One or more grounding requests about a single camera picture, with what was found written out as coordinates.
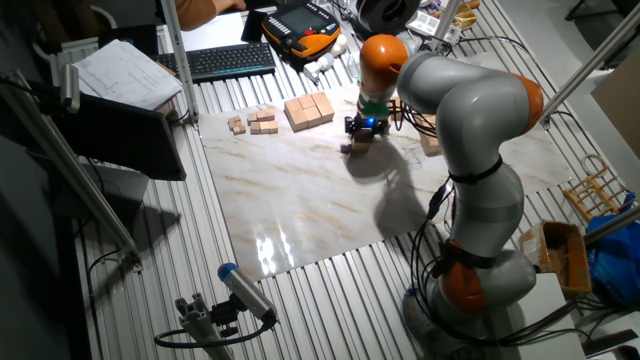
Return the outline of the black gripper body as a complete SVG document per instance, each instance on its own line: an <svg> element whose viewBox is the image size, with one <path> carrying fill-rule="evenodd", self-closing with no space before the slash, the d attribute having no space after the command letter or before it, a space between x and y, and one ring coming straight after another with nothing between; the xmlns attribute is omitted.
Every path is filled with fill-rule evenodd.
<svg viewBox="0 0 640 360"><path fill-rule="evenodd" d="M376 117L362 117L356 115L352 119L352 132L369 131L373 135L385 133L385 120Z"/></svg>

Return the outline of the bare person hand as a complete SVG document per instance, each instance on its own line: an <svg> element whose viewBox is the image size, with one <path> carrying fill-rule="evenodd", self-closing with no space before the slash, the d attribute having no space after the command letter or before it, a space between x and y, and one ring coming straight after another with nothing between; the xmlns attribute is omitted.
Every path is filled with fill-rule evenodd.
<svg viewBox="0 0 640 360"><path fill-rule="evenodd" d="M243 11L247 8L245 0L212 0L217 14L227 11Z"/></svg>

